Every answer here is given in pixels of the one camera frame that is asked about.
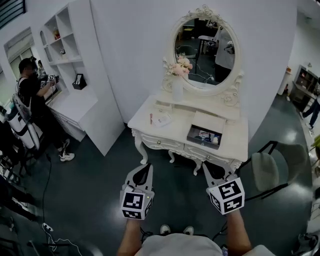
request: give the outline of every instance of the man in black shirt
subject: man in black shirt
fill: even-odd
[[[20,62],[19,71],[18,96],[27,108],[30,107],[33,122],[46,137],[53,140],[62,162],[72,160],[75,154],[66,152],[66,147],[69,145],[70,140],[64,140],[64,130],[46,106],[44,98],[44,95],[56,82],[51,80],[41,88],[37,73],[34,72],[33,63],[29,58],[25,58]]]

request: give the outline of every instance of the forearm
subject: forearm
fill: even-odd
[[[239,210],[227,215],[227,247],[229,256],[242,256],[251,251],[252,246]]]
[[[128,219],[117,256],[134,256],[142,246],[140,236],[140,221]]]
[[[44,96],[44,95],[47,93],[47,91],[49,91],[51,85],[52,85],[52,83],[51,83],[51,82],[48,82],[44,87],[42,87],[42,88],[36,93],[36,95],[39,96],[39,97]]]

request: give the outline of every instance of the mirror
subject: mirror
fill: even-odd
[[[175,62],[185,56],[192,69],[184,78],[196,88],[211,89],[221,84],[235,64],[235,48],[228,31],[209,19],[185,22],[174,43]]]

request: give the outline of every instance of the white shirt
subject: white shirt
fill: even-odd
[[[215,39],[219,40],[219,47],[215,57],[215,63],[221,67],[232,70],[235,63],[235,55],[228,53],[225,48],[228,42],[232,41],[231,36],[225,29],[218,28]]]
[[[167,236],[153,235],[142,244],[135,256],[222,256],[219,246],[204,236],[180,233]],[[263,245],[244,256],[275,256]]]

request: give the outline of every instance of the white vase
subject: white vase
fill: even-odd
[[[182,78],[179,76],[172,77],[172,99],[180,102],[184,98],[184,86]]]

